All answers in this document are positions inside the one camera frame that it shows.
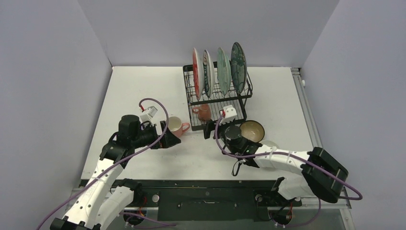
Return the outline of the black wire dish rack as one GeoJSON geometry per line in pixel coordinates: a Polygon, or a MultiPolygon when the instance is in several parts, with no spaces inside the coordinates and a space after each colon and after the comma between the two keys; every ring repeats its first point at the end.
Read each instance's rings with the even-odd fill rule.
{"type": "Polygon", "coordinates": [[[214,84],[214,89],[211,97],[208,97],[205,92],[202,93],[200,99],[197,98],[197,93],[194,87],[193,66],[185,65],[182,67],[184,85],[186,90],[186,99],[189,110],[189,118],[191,129],[199,131],[204,129],[205,122],[198,118],[198,114],[193,112],[192,109],[201,104],[207,104],[211,111],[211,119],[217,120],[220,110],[226,105],[232,105],[237,111],[236,123],[241,124],[247,119],[247,112],[245,109],[246,101],[252,97],[252,82],[250,76],[247,75],[245,87],[243,92],[237,93],[233,84],[231,84],[229,91],[226,95],[222,95],[219,83],[214,84]]]}

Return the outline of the large pink mug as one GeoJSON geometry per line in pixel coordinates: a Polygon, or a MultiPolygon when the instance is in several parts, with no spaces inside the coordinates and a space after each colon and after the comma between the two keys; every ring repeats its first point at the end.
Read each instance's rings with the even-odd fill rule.
{"type": "Polygon", "coordinates": [[[168,129],[169,131],[180,138],[186,131],[190,129],[190,123],[184,123],[180,118],[176,116],[169,117],[168,129]]]}

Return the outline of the light green flower plate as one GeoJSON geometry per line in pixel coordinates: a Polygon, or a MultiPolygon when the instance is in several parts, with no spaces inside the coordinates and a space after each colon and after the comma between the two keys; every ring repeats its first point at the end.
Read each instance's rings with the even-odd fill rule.
{"type": "Polygon", "coordinates": [[[231,86],[231,67],[229,57],[221,47],[217,50],[217,79],[221,94],[226,96],[231,86]]]}

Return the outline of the dark blue plate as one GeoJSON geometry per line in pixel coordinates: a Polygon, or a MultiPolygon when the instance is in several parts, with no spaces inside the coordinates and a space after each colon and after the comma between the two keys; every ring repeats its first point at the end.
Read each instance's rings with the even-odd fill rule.
{"type": "Polygon", "coordinates": [[[234,42],[231,50],[231,77],[234,89],[240,95],[247,78],[247,61],[244,50],[239,42],[234,42]]]}

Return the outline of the white bowl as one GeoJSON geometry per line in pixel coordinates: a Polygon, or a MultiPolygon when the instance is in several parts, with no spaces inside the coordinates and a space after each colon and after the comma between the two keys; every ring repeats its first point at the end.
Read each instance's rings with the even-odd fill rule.
{"type": "Polygon", "coordinates": [[[279,148],[279,146],[275,143],[275,142],[273,142],[273,141],[270,141],[270,140],[262,140],[261,142],[260,142],[262,145],[266,145],[266,146],[269,146],[269,147],[271,147],[271,148],[273,148],[273,147],[275,147],[275,148],[279,148]]]}

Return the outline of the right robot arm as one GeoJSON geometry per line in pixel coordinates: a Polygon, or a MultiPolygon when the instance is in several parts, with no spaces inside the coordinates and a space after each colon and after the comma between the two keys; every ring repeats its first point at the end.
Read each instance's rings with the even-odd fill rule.
{"type": "Polygon", "coordinates": [[[279,177],[270,191],[271,201],[277,205],[303,196],[316,196],[328,203],[341,198],[348,170],[324,148],[310,151],[289,151],[276,146],[253,142],[242,135],[233,123],[216,125],[210,120],[203,126],[204,138],[214,132],[216,141],[222,140],[220,150],[233,157],[238,164],[255,168],[269,168],[296,174],[295,178],[279,177]]]}

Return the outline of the brown black bowl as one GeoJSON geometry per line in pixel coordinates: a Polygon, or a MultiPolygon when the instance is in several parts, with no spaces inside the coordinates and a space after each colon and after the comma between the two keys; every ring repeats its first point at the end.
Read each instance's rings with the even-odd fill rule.
{"type": "Polygon", "coordinates": [[[241,135],[253,142],[260,142],[265,136],[265,129],[262,124],[254,120],[247,120],[239,126],[241,135]]]}

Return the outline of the red teal plate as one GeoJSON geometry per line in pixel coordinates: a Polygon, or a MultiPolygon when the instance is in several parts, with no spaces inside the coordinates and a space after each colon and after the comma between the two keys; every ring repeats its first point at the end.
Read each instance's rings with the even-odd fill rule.
{"type": "Polygon", "coordinates": [[[192,52],[193,81],[196,98],[199,101],[204,90],[203,62],[196,48],[192,52]]]}

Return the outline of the small orange mug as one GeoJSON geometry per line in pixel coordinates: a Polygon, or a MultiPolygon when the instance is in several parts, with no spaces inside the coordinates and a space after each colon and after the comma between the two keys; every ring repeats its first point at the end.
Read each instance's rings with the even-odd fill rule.
{"type": "Polygon", "coordinates": [[[192,108],[192,112],[197,114],[198,119],[201,121],[209,121],[211,120],[211,109],[208,104],[201,104],[192,108]]]}

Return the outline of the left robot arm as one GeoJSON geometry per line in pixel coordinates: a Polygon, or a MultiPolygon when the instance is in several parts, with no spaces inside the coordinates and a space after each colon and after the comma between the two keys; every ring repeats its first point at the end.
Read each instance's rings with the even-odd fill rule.
{"type": "Polygon", "coordinates": [[[116,178],[136,154],[149,149],[167,149],[181,143],[168,128],[169,120],[160,122],[162,133],[149,119],[136,115],[124,115],[118,131],[103,146],[93,176],[74,198],[76,202],[63,215],[55,218],[52,230],[104,230],[125,206],[137,206],[142,202],[140,184],[125,179],[113,195],[105,199],[116,178]]]}

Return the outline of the white plate blue rim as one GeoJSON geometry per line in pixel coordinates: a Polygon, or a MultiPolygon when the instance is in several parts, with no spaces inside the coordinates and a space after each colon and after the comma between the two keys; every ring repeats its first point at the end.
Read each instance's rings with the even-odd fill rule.
{"type": "Polygon", "coordinates": [[[214,90],[214,63],[208,50],[203,53],[204,90],[208,98],[212,97],[214,90]]]}

